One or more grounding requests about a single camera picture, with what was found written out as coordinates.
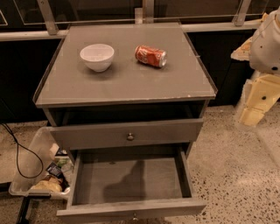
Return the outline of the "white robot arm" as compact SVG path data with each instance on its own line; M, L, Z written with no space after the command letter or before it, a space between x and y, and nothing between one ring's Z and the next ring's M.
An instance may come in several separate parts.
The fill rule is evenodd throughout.
M256 126L280 98L280 8L265 14L253 36L231 53L234 60L247 60L259 75L249 82L239 122Z

